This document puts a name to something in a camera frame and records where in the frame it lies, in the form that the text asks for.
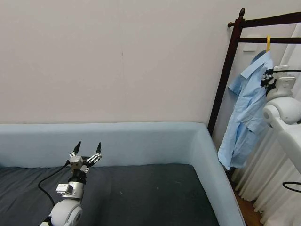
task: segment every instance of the light blue bed frame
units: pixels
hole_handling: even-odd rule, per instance
[[[215,146],[202,123],[0,125],[0,165],[62,166],[79,141],[80,154],[85,156],[95,153],[98,143],[102,143],[103,158],[97,166],[192,165],[220,226],[245,225]]]

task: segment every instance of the wooden floor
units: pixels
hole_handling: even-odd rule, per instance
[[[259,222],[260,213],[254,212],[253,202],[248,202],[239,197],[238,193],[234,190],[235,185],[231,184],[240,210],[243,214],[247,226],[262,226]]]

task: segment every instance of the light blue shirt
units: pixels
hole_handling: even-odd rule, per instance
[[[267,69],[273,68],[270,52],[262,51],[229,85],[238,99],[229,119],[218,157],[227,170],[241,168],[267,127],[262,109],[266,103],[265,89],[260,86]]]

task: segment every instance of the black cable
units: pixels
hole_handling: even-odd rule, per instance
[[[283,182],[282,185],[283,185],[283,187],[285,187],[288,190],[301,193],[301,190],[293,189],[291,187],[286,186],[286,185],[301,185],[301,182],[286,181],[286,182]]]
[[[264,74],[272,75],[273,73],[278,73],[278,72],[301,72],[301,70],[281,70],[281,71],[274,71],[274,69],[268,69],[265,71]]]
[[[63,165],[63,166],[62,166],[60,169],[58,169],[56,172],[54,172],[53,174],[49,175],[48,177],[42,179],[42,180],[38,183],[38,188],[39,188],[42,192],[44,192],[45,195],[48,196],[48,198],[50,199],[50,201],[51,201],[51,203],[52,203],[53,206],[55,206],[55,201],[53,201],[51,195],[41,187],[41,183],[42,183],[43,181],[47,180],[48,178],[52,177],[53,175],[57,174],[58,172],[60,172],[62,169],[64,169],[64,168],[65,168],[66,166],[68,166],[68,165],[69,165],[69,160],[67,160],[66,163],[65,163],[65,165]]]

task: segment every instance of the shirt collar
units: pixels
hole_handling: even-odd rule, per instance
[[[254,60],[252,61],[252,63],[241,73],[241,76],[243,76],[244,78],[249,78],[249,76],[257,69],[259,68],[261,65],[263,65],[265,62],[269,61],[270,58],[270,51],[266,52],[265,54],[259,53]]]

